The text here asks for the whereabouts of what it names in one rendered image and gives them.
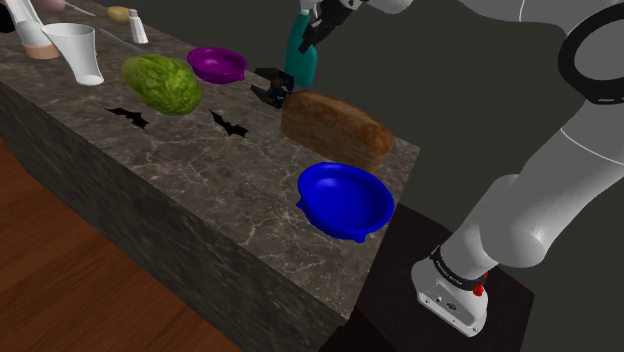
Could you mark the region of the teal bottle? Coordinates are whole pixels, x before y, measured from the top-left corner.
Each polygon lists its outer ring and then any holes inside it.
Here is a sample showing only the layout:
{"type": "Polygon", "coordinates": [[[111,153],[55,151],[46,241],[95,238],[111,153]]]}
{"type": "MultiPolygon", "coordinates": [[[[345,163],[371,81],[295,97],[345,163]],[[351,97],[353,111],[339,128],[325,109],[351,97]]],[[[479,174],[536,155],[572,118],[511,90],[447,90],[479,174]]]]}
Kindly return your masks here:
{"type": "Polygon", "coordinates": [[[309,20],[309,14],[296,16],[288,37],[284,61],[284,72],[294,78],[295,84],[306,88],[310,87],[314,81],[318,61],[314,46],[310,46],[305,53],[299,51],[309,20]]]}

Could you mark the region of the brown bread loaf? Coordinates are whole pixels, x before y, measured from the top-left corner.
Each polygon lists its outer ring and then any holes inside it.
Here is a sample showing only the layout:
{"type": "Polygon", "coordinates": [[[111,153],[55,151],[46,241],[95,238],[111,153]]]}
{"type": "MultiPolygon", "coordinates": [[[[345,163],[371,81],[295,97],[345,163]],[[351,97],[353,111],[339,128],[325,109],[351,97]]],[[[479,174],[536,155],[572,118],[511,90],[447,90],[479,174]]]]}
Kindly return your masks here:
{"type": "Polygon", "coordinates": [[[375,172],[394,144],[389,128],[359,108],[302,90],[281,108],[281,132],[331,161],[375,172]]]}

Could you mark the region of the purple bowl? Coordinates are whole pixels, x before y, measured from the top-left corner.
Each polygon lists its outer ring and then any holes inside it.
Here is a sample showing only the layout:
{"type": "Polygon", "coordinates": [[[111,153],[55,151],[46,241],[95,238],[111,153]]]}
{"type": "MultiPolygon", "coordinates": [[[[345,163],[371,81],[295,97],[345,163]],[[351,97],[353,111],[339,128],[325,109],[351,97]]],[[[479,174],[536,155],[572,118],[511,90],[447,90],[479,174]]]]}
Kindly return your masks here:
{"type": "Polygon", "coordinates": [[[187,62],[202,80],[213,84],[229,84],[245,79],[247,60],[225,48],[203,47],[191,50],[187,62]]]}

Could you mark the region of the black bat-shaped figure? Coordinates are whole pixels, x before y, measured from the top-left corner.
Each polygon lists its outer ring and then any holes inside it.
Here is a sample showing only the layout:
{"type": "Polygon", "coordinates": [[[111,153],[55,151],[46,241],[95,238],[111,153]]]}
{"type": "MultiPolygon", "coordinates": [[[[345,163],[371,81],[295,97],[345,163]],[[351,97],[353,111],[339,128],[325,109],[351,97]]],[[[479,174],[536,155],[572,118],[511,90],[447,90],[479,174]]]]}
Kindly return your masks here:
{"type": "Polygon", "coordinates": [[[141,112],[128,111],[124,108],[107,109],[107,111],[128,119],[134,126],[144,129],[149,122],[142,117],[141,112]]]}
{"type": "Polygon", "coordinates": [[[249,132],[249,130],[245,127],[239,124],[232,124],[231,122],[225,120],[220,114],[214,111],[211,111],[211,114],[213,116],[214,122],[222,127],[229,136],[238,135],[242,138],[245,138],[246,134],[249,132]]]}

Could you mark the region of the blue bowl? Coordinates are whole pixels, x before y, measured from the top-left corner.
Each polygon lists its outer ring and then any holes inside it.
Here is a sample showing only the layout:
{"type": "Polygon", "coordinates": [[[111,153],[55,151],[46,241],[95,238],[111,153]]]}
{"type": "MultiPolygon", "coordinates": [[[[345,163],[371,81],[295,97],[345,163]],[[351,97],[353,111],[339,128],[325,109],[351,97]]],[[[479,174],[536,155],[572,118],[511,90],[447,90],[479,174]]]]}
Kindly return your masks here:
{"type": "Polygon", "coordinates": [[[377,177],[346,164],[308,167],[297,190],[297,207],[310,224],[335,239],[363,243],[391,220],[395,209],[392,194],[377,177]]]}

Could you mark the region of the green lettuce head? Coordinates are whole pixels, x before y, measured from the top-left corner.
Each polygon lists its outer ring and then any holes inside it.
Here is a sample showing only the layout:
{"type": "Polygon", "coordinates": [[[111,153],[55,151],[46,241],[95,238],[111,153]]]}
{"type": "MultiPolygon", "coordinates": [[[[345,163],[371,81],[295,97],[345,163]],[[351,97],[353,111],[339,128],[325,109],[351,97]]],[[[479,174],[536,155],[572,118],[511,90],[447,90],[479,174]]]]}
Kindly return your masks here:
{"type": "Polygon", "coordinates": [[[162,114],[189,114],[202,100],[195,74],[179,60],[153,54],[132,56],[120,71],[123,82],[137,98],[162,114]]]}

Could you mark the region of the white shaker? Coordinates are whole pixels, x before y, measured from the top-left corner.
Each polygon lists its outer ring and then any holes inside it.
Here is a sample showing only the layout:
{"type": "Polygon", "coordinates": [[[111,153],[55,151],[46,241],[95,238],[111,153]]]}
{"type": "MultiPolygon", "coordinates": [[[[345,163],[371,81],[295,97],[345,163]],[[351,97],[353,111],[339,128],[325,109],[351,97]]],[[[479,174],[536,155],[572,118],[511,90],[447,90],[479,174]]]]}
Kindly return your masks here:
{"type": "Polygon", "coordinates": [[[149,40],[145,32],[143,22],[138,15],[138,11],[136,9],[129,9],[128,13],[133,42],[136,44],[147,44],[149,40]]]}

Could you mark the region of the grey knife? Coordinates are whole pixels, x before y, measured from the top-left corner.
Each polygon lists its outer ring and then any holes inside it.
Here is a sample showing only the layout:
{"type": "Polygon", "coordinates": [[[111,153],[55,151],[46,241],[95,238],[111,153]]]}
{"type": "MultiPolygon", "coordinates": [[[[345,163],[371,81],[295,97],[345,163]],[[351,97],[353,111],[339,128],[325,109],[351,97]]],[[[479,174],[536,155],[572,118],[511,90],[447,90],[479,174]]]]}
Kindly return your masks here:
{"type": "Polygon", "coordinates": [[[141,48],[139,48],[139,47],[137,47],[137,46],[135,46],[133,44],[130,44],[130,43],[128,43],[128,42],[126,42],[126,41],[116,37],[115,35],[111,34],[110,32],[108,32],[108,31],[106,31],[106,30],[104,30],[102,28],[99,28],[98,31],[103,36],[105,36],[106,38],[111,39],[111,40],[117,42],[118,44],[120,44],[122,46],[125,46],[125,47],[127,47],[127,48],[129,48],[129,49],[131,49],[131,50],[141,54],[141,55],[148,54],[145,50],[143,50],[143,49],[141,49],[141,48]]]}

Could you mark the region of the grey thin utensil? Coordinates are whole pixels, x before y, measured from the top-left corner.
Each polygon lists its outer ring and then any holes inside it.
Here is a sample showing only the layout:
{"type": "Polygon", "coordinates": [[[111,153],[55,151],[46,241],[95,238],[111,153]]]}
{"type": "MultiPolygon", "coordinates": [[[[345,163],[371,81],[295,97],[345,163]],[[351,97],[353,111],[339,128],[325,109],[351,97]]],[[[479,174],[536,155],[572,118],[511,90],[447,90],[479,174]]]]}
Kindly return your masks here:
{"type": "Polygon", "coordinates": [[[94,13],[88,11],[88,10],[85,10],[83,8],[80,8],[80,7],[78,7],[78,6],[74,5],[74,4],[71,4],[71,3],[67,2],[67,1],[65,1],[65,5],[68,6],[69,8],[77,11],[77,12],[82,13],[82,14],[85,14],[85,15],[88,15],[88,16],[91,16],[91,17],[97,17],[96,14],[94,14],[94,13]]]}

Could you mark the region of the white cup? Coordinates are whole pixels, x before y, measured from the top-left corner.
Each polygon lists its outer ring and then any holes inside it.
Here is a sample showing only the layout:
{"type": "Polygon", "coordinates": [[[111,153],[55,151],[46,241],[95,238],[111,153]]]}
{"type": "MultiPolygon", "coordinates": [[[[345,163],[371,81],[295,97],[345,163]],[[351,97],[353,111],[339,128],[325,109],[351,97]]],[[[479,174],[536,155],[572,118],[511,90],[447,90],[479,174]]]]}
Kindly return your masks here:
{"type": "Polygon", "coordinates": [[[95,47],[95,30],[78,23],[53,23],[41,31],[56,46],[72,70],[75,80],[83,86],[97,86],[104,82],[95,47]]]}

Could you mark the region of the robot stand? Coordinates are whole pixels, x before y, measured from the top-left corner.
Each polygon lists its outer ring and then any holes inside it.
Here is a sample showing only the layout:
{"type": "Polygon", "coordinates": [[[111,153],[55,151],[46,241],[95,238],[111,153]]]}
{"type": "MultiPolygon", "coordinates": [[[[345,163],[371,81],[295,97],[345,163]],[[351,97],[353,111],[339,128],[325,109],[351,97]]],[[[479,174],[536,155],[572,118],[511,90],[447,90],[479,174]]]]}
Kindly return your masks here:
{"type": "Polygon", "coordinates": [[[399,204],[351,317],[319,352],[520,352],[534,294],[499,268],[489,271],[487,321],[474,337],[418,302],[411,267],[450,235],[399,204]]]}

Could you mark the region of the pink dish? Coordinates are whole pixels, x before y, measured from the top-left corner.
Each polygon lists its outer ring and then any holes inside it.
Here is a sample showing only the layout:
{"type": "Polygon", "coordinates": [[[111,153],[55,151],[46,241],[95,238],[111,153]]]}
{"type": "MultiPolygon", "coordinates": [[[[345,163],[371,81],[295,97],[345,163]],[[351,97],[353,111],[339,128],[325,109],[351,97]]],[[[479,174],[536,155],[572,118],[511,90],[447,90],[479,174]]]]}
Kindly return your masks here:
{"type": "Polygon", "coordinates": [[[31,46],[22,42],[21,45],[24,48],[25,53],[32,59],[50,60],[60,56],[60,53],[54,44],[31,46]]]}

